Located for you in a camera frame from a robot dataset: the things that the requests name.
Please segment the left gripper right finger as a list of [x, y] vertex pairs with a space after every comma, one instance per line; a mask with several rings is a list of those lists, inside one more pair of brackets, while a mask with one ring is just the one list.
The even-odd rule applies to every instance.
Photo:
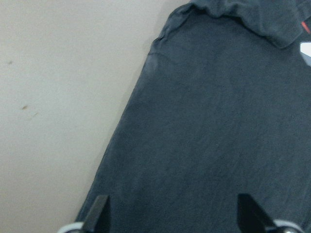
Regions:
[[276, 233], [272, 218], [249, 194], [238, 194], [237, 224], [242, 233]]

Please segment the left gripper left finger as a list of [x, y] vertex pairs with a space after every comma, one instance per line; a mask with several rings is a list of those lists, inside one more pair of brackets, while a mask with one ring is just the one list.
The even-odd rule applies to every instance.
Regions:
[[99, 195], [96, 197], [81, 227], [81, 232], [110, 232], [110, 199], [108, 195]]

